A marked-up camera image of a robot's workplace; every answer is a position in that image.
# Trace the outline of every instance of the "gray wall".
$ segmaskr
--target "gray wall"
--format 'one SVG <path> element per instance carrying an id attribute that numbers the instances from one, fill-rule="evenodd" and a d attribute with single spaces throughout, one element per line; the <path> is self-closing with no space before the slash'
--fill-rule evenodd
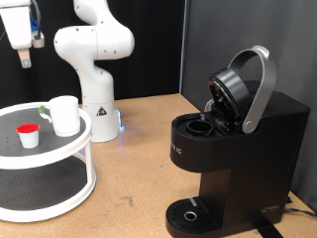
<path id="1" fill-rule="evenodd" d="M 291 190 L 317 211 L 317 1 L 188 1 L 182 94 L 203 110 L 210 75 L 241 50 L 266 47 L 277 67 L 275 90 L 304 103 L 311 113 Z M 261 79 L 259 59 L 242 71 Z"/>

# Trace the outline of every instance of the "wooden table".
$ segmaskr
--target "wooden table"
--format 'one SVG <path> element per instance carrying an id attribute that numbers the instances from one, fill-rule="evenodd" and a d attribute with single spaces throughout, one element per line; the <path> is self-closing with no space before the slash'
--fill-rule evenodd
<path id="1" fill-rule="evenodd" d="M 46 221 L 0 222 L 0 238 L 170 237 L 165 212 L 173 202 L 198 195 L 200 174 L 169 158 L 170 123 L 197 112 L 180 94 L 116 101 L 125 132 L 111 142 L 92 144 L 97 184 L 78 207 Z M 286 207 L 310 210 L 294 194 Z M 288 213 L 275 225 L 284 237 L 317 237 L 317 219 Z M 231 237 L 261 238 L 256 231 Z"/>

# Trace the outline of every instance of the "coffee maker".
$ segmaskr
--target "coffee maker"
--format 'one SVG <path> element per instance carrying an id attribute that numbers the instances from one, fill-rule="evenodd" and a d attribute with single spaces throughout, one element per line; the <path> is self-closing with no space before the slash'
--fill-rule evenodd
<path id="1" fill-rule="evenodd" d="M 239 77 L 253 57 L 263 66 L 257 86 Z M 309 108 L 273 91 L 275 80 L 267 49 L 244 50 L 210 77 L 205 112 L 172 121 L 171 160 L 201 173 L 199 195 L 166 211 L 172 237 L 224 237 L 281 221 Z"/>

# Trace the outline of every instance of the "white robotic arm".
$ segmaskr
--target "white robotic arm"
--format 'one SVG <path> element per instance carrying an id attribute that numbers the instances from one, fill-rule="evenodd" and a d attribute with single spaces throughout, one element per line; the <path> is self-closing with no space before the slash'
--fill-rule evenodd
<path id="1" fill-rule="evenodd" d="M 92 26 L 58 30 L 54 47 L 78 73 L 83 109 L 92 119 L 92 142 L 109 141 L 120 131 L 113 77 L 94 61 L 128 57 L 135 40 L 131 31 L 112 16 L 106 0 L 74 0 L 74 10 L 81 20 Z"/>
<path id="2" fill-rule="evenodd" d="M 22 67 L 31 67 L 29 48 L 44 46 L 44 35 L 39 39 L 32 34 L 30 20 L 31 0 L 0 0 L 0 15 L 10 44 L 17 50 Z"/>

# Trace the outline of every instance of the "coffee maker handle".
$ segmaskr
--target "coffee maker handle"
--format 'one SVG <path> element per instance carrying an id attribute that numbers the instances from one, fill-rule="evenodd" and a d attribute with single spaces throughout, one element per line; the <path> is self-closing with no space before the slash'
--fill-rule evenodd
<path id="1" fill-rule="evenodd" d="M 274 90 L 276 82 L 276 66 L 269 56 L 269 51 L 260 46 L 238 53 L 230 62 L 229 69 L 239 74 L 243 65 L 253 57 L 260 57 L 263 66 L 263 75 L 260 87 L 243 123 L 243 131 L 246 134 L 254 132 L 264 113 L 269 98 Z"/>

